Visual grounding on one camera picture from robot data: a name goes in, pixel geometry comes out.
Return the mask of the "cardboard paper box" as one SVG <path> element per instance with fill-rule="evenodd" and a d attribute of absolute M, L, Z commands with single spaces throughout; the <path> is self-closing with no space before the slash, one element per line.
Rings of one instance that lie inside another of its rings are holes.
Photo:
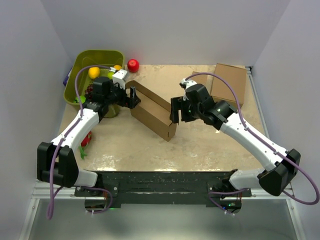
<path fill-rule="evenodd" d="M 135 80 L 126 83 L 135 87 L 140 103 L 130 110 L 131 115 L 165 141 L 176 134 L 177 124 L 170 120 L 171 104 Z"/>

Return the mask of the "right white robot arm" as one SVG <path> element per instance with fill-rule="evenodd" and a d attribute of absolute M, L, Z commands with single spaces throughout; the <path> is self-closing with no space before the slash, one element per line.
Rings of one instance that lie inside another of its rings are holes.
<path fill-rule="evenodd" d="M 244 188 L 262 188 L 279 196 L 298 172 L 285 159 L 299 164 L 301 154 L 296 149 L 287 150 L 275 144 L 246 121 L 241 122 L 236 108 L 224 100 L 214 102 L 204 85 L 183 80 L 180 86 L 185 90 L 184 95 L 171 98 L 173 123 L 201 119 L 237 141 L 262 165 L 253 170 L 233 170 L 218 190 L 233 197 Z"/>

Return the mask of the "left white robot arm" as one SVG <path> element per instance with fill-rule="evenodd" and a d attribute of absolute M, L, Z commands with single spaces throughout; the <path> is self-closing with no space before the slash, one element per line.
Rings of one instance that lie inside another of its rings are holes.
<path fill-rule="evenodd" d="M 98 77 L 93 82 L 88 98 L 68 127 L 51 142 L 42 142 L 37 148 L 37 179 L 62 187 L 86 187 L 92 196 L 99 196 L 104 184 L 98 174 L 81 169 L 75 152 L 88 133 L 104 118 L 111 105 L 134 109 L 140 98 L 131 86 L 126 93 L 125 81 Z"/>

